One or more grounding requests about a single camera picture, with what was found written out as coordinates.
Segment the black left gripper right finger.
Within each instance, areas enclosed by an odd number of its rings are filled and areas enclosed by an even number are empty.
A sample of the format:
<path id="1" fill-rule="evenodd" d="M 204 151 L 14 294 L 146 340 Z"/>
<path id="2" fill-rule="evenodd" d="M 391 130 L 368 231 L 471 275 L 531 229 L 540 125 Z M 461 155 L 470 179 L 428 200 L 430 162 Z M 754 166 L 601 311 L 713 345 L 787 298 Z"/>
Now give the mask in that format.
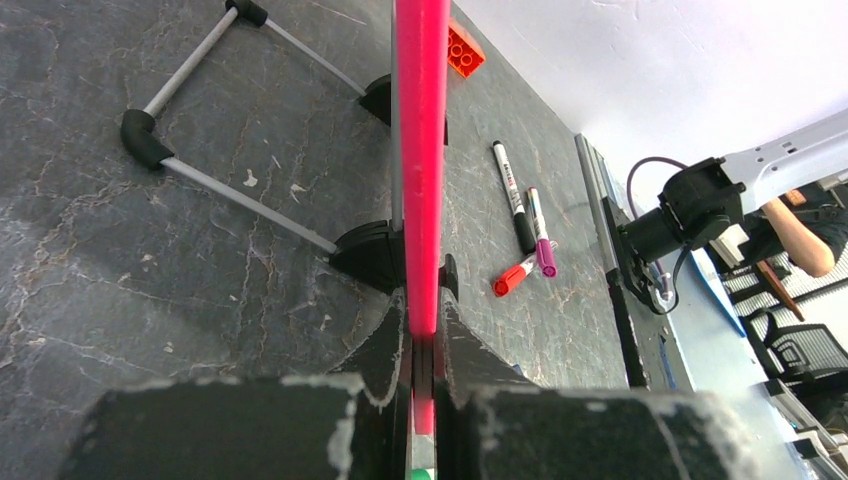
<path id="1" fill-rule="evenodd" d="M 788 442 L 768 446 L 720 396 L 543 388 L 518 375 L 439 294 L 435 382 L 441 479 L 807 479 Z"/>

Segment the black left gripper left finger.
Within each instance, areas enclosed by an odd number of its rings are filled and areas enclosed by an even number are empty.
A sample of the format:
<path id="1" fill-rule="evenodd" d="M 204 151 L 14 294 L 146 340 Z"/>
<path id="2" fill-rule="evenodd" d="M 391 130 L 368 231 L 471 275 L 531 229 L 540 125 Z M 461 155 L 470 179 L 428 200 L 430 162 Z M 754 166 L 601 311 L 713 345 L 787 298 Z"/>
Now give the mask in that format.
<path id="1" fill-rule="evenodd" d="M 406 299 L 324 374 L 156 379 L 89 410 L 61 479 L 402 479 Z"/>

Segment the pink framed whiteboard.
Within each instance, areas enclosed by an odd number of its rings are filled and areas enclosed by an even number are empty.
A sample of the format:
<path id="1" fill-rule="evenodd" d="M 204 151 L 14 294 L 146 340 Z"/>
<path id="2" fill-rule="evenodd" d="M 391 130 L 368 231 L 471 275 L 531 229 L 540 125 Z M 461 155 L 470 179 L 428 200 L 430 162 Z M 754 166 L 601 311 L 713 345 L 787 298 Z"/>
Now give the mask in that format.
<path id="1" fill-rule="evenodd" d="M 435 429 L 433 341 L 439 312 L 448 19 L 447 1 L 394 4 L 408 325 L 413 338 L 413 425 Z"/>

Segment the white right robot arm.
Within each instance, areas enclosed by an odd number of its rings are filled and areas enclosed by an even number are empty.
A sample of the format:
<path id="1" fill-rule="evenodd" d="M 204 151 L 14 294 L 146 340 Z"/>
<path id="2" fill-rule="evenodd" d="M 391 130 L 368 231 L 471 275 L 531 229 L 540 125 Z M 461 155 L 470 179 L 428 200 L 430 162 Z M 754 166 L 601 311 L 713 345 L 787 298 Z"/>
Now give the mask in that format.
<path id="1" fill-rule="evenodd" d="M 685 257 L 781 189 L 730 157 L 673 175 L 659 205 L 617 221 L 603 199 L 613 268 L 607 287 L 622 336 L 628 389 L 545 390 L 475 337 L 460 337 L 455 293 L 439 295 L 434 345 L 435 451 L 441 479 L 810 479 L 841 470 L 808 440 L 765 445 L 716 395 L 657 390 L 649 382 L 626 301 L 652 307 L 648 266 Z"/>

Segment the person forearm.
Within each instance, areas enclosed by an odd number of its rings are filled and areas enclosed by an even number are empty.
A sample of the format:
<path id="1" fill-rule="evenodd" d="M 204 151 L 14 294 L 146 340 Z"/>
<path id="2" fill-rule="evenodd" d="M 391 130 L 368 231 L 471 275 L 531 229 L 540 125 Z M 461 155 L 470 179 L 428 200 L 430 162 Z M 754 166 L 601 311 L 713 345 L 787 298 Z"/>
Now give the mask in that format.
<path id="1" fill-rule="evenodd" d="M 814 278 L 829 274 L 836 260 L 831 248 L 809 230 L 780 200 L 765 203 L 761 210 L 777 234 L 789 258 Z"/>

